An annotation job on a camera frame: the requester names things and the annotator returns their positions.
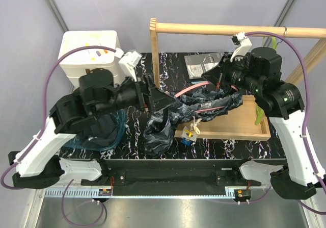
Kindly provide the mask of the pink hanger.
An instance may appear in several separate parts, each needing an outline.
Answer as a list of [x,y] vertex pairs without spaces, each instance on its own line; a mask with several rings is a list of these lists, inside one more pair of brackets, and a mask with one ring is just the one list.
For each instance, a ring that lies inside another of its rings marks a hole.
[[217,89],[203,83],[173,92],[172,95],[198,114],[224,115],[243,104],[243,95],[237,88]]

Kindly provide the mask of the patterned dark grey shorts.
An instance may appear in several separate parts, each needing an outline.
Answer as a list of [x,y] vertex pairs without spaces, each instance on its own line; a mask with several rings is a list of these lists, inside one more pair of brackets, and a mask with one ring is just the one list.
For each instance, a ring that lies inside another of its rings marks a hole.
[[182,123],[191,122],[193,117],[207,122],[218,116],[222,115],[198,114],[176,99],[175,103],[153,113],[147,122],[143,132],[145,154],[156,158],[167,152],[173,143],[177,127]]

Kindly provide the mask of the lime green hanger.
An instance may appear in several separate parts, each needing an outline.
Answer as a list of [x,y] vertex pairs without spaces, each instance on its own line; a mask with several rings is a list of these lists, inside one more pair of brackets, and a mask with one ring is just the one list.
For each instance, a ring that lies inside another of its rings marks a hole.
[[[274,50],[277,50],[278,43],[277,43],[276,37],[271,37],[270,44],[264,43],[264,40],[265,40],[265,37],[263,37],[263,40],[262,40],[262,43],[265,46],[270,46]],[[255,120],[255,125],[260,124],[261,121],[262,121],[262,119],[263,119],[263,117],[264,117],[264,111],[259,106],[256,106],[256,120]]]

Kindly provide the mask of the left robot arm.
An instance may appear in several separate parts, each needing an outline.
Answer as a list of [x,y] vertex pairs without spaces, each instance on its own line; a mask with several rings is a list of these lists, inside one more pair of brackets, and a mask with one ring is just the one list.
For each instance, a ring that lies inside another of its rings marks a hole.
[[79,87],[63,96],[45,117],[40,132],[22,151],[8,158],[12,190],[44,189],[64,180],[80,180],[85,186],[107,185],[113,178],[105,161],[77,161],[60,158],[57,151],[78,133],[96,124],[98,118],[130,106],[140,111],[157,112],[175,101],[162,92],[151,77],[127,77],[115,85],[112,73],[103,68],[79,78]]

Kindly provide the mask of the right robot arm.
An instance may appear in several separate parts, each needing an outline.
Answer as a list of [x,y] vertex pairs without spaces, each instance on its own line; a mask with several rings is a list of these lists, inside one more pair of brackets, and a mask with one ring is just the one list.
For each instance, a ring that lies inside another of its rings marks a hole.
[[281,80],[282,57],[269,47],[258,47],[248,59],[224,53],[218,65],[202,74],[202,78],[218,88],[234,86],[247,90],[276,129],[287,165],[268,165],[250,160],[231,172],[236,185],[248,180],[268,184],[283,199],[307,200],[320,187],[318,178],[325,170],[314,159],[310,162],[304,142],[303,122],[307,115],[299,89]]

